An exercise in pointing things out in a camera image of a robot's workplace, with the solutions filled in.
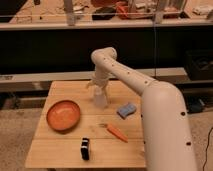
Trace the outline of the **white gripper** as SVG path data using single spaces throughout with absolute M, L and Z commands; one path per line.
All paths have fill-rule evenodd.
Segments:
M 91 86 L 98 86 L 100 88 L 103 88 L 104 91 L 104 95 L 105 95 L 105 99 L 107 103 L 110 103 L 110 95 L 109 95 L 109 91 L 108 91 L 108 81 L 109 81 L 109 77 L 98 77 L 96 75 L 92 76 L 92 79 L 87 83 L 86 85 L 86 89 L 88 89 Z

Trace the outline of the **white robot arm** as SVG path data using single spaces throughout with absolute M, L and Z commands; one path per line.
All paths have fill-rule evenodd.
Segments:
M 92 52 L 94 104 L 108 106 L 106 87 L 114 75 L 141 98 L 145 159 L 148 171 L 198 171 L 186 104 L 180 90 L 116 61 L 112 47 Z

